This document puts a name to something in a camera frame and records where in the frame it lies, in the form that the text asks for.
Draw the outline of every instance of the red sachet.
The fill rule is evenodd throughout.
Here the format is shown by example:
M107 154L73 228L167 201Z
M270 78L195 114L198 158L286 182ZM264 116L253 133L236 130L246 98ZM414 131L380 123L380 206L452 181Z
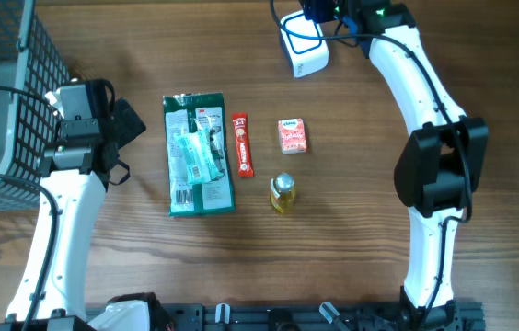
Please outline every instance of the red sachet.
M239 160L239 176L253 177L251 152L249 151L248 114L233 114L233 127L235 128L235 144Z

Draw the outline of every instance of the wood grain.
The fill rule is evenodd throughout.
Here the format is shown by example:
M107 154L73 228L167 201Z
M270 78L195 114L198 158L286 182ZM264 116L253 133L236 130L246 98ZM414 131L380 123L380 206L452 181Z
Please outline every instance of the wood grain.
M519 2L405 2L452 97L490 125L474 218L457 234L456 297L484 302L491 330L519 330ZM296 8L278 5L281 13ZM386 82L361 51L330 43L328 68L294 79L265 2L41 6L38 13L68 65L108 78L148 128L121 151L133 177L110 190L98 217L88 303L137 291L206 304L398 298L409 218L392 173L407 135ZM162 96L208 91L225 94L228 116L249 114L257 175L234 178L236 212L171 219ZM276 122L294 117L308 126L309 153L282 155ZM299 198L294 213L279 216L268 183L284 170ZM0 213L0 321L35 217Z

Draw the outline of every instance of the label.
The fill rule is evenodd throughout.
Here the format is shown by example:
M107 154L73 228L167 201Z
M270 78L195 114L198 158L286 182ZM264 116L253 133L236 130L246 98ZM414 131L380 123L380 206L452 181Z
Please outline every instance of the label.
M276 201L280 198L280 193L276 189L276 185L274 184L274 178L270 180L270 189L272 196L276 199Z
M233 128L237 148L240 177L253 177L253 166L249 155L248 114L233 114Z
M193 176L194 178L196 178L196 179L200 179L200 178L202 178L202 176L201 176L201 170L200 170L200 168L197 167L196 165L194 165L194 166L192 167L192 176Z
M283 126L286 130L294 130L294 129L296 129L296 127L298 126L298 120L297 120L297 119L293 119L293 120L283 120L283 121L282 121L282 126Z

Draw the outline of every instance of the white power adapter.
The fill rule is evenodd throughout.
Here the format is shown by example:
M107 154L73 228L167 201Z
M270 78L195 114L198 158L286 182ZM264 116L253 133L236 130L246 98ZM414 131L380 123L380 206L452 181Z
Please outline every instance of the white power adapter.
M283 17L281 23L288 30L304 36L323 36L321 27L311 20L306 20L302 10ZM329 61L329 49L324 40L302 39L280 29L280 45L293 67L296 78L325 68Z

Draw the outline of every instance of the black cable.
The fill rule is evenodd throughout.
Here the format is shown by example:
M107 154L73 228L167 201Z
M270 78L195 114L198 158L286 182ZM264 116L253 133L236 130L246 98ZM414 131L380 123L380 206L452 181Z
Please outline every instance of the black cable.
M57 110L55 107L51 106L51 104L49 103L49 101L47 101L47 99L37 96L37 95L27 92L27 91L23 91L21 89L17 89L14 87L8 87L8 86L0 86L0 91L6 91L6 92L10 92L10 93L20 94L21 96L24 96L24 97L30 97L30 98L35 99L35 100L39 101L40 103L44 104L48 108Z
M26 331L29 328L30 321L37 312L37 306L39 305L40 297L43 293L44 283L47 278L47 271L49 270L49 264L52 260L52 251L54 248L55 235L57 233L58 226L57 218L59 212L57 208L57 200L48 189L42 187L39 184L33 183L30 180L1 174L0 179L7 182L23 184L38 190L40 193L44 194L45 198L49 202L49 205L51 206L51 232L49 233L49 241L47 242L47 249L45 250L45 258L42 260L42 266L40 267L39 278L37 279L37 287L35 288L34 295L32 296L32 300L30 302L29 312L24 321L24 324L22 325L22 331Z
M465 203L466 203L466 217L464 219L455 217L455 216L448 216L444 219L442 223L440 223L440 226L442 227L442 242L440 246L440 261L439 261L439 268L437 273L437 281L435 282L435 286L433 287L432 296L430 298L430 301L425 308L425 311L423 312L423 315L421 317L421 321L419 325L415 328L415 330L420 330L425 320L427 319L427 316L429 316L429 313L431 309L433 308L433 303L435 302L435 298L437 297L437 293L439 292L440 286L442 285L443 277L444 277L444 255L445 255L445 239L447 237L447 224L450 221L456 221L458 223L468 223L470 221L470 218L472 217L472 188L470 184L470 171L468 169L468 162L466 159L464 146L462 145L462 142L460 141L459 135L456 131L456 128L454 126L454 123L450 119L449 115L447 114L445 110L445 105L440 99L439 94L437 93L437 90L435 88L435 85L433 84L433 80L427 73L427 70L417 58L417 55L415 55L415 52L409 49L406 45L404 45L402 42L392 39L387 36L383 35L376 35L376 34L370 34L370 33L356 33L356 34L346 34L346 35L335 35L332 37L313 37L313 36L305 36L301 35L295 32L290 31L287 29L283 24L280 22L280 19L276 15L276 11L274 8L274 0L270 0L270 11L271 16L274 19L274 22L278 25L278 27L283 30L284 32L293 35L297 38L301 39L308 39L308 40L343 40L343 39L361 39L361 38L377 38L380 40L388 41L396 46L398 46L401 50L403 50L408 57L411 58L421 71L421 74L423 75L423 78L425 79L425 82L427 83L428 87L430 88L432 92L433 99L435 100L435 103L437 105L437 110L442 114L442 117L444 117L445 122L447 123L447 126L450 128L450 132L452 133L452 136L454 137L454 148L456 150L456 153L458 154L458 157L460 159L460 163L462 166L462 174L464 176L464 190L465 190Z
M343 22L340 21L340 23L335 28L335 32L333 32L333 36L339 36L340 29L342 26L343 26ZM349 42L345 42L343 40L335 40L335 41L338 43L344 44L345 46L347 46L349 48L356 48L356 47L360 46L360 42L358 42L358 41L356 41L353 45L351 45Z
M102 84L110 90L110 102L109 102L109 111L110 114L114 113L114 100L116 100L116 96L114 95L114 86L108 79L100 79Z

